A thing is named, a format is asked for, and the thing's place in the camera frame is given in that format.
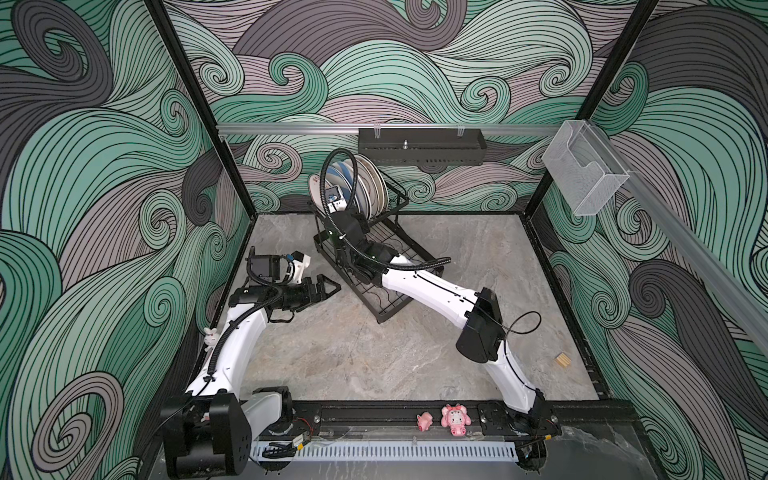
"pink pig figurine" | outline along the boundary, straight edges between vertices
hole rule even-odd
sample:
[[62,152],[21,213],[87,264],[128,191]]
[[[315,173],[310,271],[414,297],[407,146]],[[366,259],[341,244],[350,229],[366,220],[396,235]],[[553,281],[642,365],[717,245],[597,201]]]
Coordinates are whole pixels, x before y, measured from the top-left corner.
[[450,426],[451,434],[453,436],[464,436],[467,432],[464,425],[469,425],[470,423],[472,423],[472,420],[470,420],[469,415],[467,415],[467,407],[462,404],[457,403],[455,407],[451,407],[450,405],[442,407],[442,420],[440,420],[440,425],[444,427]]
[[417,415],[416,423],[419,424],[420,432],[426,432],[429,430],[429,426],[432,424],[432,414],[429,412],[424,412],[421,415]]

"wallpaper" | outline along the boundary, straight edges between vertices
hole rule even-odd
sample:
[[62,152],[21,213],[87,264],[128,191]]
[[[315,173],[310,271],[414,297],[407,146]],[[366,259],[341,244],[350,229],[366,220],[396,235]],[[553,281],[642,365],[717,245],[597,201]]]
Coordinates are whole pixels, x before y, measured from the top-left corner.
[[0,2],[3,478],[130,478],[248,225],[142,0]]
[[[594,120],[768,310],[766,14],[733,1],[657,15]],[[607,383],[634,403],[670,477],[765,479],[768,360],[642,206],[620,190],[596,217],[574,217],[553,186],[535,225]]]
[[[219,122],[560,124],[634,1],[167,0]],[[692,5],[695,0],[665,2]],[[311,211],[307,180],[355,136],[234,135],[261,211]],[[487,137],[477,167],[384,167],[410,210],[522,211],[546,138]]]

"black metal basket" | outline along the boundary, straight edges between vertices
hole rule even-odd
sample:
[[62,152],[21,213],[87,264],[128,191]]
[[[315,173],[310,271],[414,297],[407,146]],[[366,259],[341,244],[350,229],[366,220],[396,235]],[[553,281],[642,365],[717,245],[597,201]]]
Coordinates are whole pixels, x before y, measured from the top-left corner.
[[[404,193],[405,189],[386,173],[382,172],[382,174],[392,182],[386,182],[386,186],[396,195],[396,202],[394,207],[368,221],[370,231],[366,236],[371,241],[389,245],[414,263],[434,260],[435,258],[424,247],[408,236],[398,222],[398,212],[409,203],[408,196]],[[336,262],[336,248],[333,246],[328,230],[322,230],[323,218],[321,215],[315,208],[315,225],[317,226],[317,235],[314,237],[315,248],[328,260],[328,263],[342,277],[349,288],[368,307],[368,310],[373,313],[376,322],[384,323],[413,300],[411,297],[394,290],[382,288],[372,283],[361,283],[357,278],[349,275]],[[392,215],[395,216],[395,221],[389,219]],[[428,271],[442,276],[443,270],[443,266],[438,266]]]

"small yellow object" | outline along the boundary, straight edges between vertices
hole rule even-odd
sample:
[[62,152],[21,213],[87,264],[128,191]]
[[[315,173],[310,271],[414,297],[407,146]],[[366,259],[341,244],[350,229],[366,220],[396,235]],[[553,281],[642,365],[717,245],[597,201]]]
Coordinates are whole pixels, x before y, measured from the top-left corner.
[[559,363],[560,366],[562,366],[563,368],[571,364],[571,359],[569,359],[568,355],[565,355],[564,353],[561,353],[560,355],[556,356],[554,360],[555,362]]

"white mesh basket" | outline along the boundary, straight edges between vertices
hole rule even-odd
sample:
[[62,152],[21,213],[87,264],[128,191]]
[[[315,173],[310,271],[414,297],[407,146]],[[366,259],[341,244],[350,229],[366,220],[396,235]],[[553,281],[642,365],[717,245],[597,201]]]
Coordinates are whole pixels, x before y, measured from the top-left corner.
[[611,141],[599,127],[584,120],[563,122],[543,160],[578,217],[597,215],[629,178]]

